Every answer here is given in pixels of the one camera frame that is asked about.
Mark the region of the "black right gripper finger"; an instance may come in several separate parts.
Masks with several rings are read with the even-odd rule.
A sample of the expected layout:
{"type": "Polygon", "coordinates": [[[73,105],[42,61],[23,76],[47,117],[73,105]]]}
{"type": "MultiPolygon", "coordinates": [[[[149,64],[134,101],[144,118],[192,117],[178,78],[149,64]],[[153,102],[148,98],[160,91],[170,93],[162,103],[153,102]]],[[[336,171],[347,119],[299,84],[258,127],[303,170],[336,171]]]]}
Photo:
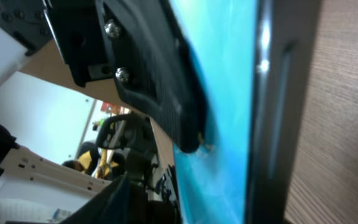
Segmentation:
{"type": "Polygon", "coordinates": [[[129,180],[127,175],[116,177],[99,194],[61,224],[127,223],[129,180]]]}

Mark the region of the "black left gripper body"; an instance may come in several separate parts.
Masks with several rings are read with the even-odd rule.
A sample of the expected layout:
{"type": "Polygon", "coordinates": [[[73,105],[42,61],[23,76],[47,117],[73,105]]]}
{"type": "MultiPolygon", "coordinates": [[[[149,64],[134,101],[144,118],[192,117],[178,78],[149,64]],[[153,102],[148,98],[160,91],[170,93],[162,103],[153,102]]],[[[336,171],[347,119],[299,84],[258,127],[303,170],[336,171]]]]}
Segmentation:
{"type": "Polygon", "coordinates": [[[112,9],[115,1],[45,0],[44,13],[53,38],[73,81],[80,87],[89,82],[116,82],[117,59],[114,39],[123,27],[112,9]]]}

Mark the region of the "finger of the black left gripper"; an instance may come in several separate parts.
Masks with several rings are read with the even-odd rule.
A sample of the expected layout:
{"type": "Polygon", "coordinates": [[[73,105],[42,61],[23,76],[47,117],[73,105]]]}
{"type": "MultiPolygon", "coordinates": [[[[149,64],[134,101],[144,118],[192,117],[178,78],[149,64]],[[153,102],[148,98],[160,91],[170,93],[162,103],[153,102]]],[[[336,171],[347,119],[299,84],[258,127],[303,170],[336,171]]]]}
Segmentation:
{"type": "Polygon", "coordinates": [[[150,116],[184,153],[204,133],[206,100],[185,40],[168,1],[96,1],[104,51],[120,99],[150,116]]]}

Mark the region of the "turquoise screen smartphone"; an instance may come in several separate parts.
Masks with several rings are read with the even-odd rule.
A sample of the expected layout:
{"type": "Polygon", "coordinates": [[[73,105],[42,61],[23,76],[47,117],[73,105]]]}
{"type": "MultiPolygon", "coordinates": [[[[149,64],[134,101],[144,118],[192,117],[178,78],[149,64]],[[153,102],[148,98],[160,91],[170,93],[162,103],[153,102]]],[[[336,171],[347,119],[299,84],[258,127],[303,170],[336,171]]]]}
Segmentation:
{"type": "Polygon", "coordinates": [[[206,95],[202,144],[174,147],[184,223],[282,223],[321,2],[171,2],[206,95]]]}

